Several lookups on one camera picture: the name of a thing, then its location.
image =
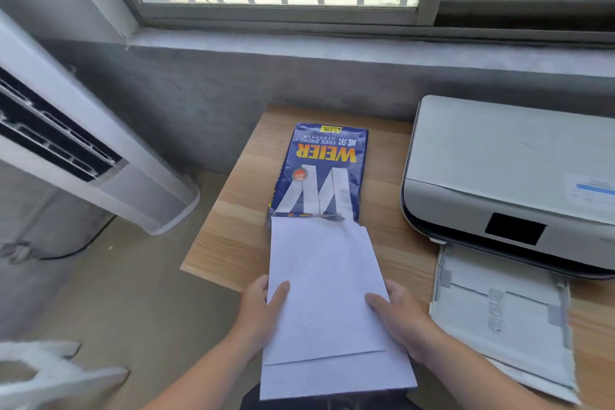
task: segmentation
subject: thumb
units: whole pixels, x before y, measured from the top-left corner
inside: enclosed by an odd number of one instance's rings
[[[388,315],[392,308],[391,304],[378,294],[366,293],[365,301],[376,310],[378,316]]]
[[[282,310],[284,302],[286,301],[286,297],[288,296],[288,291],[290,290],[290,282],[287,280],[282,282],[271,297],[271,302],[269,302],[269,308],[274,312],[277,317]]]

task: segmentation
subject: air conditioner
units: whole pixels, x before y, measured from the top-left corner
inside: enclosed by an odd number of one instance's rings
[[[199,201],[180,176],[0,11],[0,159],[144,228]]]

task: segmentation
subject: window frame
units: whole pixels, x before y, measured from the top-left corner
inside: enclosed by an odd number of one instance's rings
[[[163,29],[615,46],[615,0],[419,0],[400,8],[124,1],[140,26]]]

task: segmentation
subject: wooden tabletop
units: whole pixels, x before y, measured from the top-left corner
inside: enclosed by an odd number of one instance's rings
[[[263,114],[181,269],[241,291],[269,271],[267,207],[297,122],[370,131],[360,220],[372,239],[382,275],[427,305],[438,246],[413,230],[399,207],[410,144],[409,123],[269,106]],[[615,283],[572,281],[570,323],[580,398],[585,408],[615,408]]]

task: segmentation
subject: blue paper package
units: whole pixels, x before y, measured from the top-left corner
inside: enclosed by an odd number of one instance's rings
[[[270,216],[341,216],[358,221],[368,131],[298,123],[275,184]]]

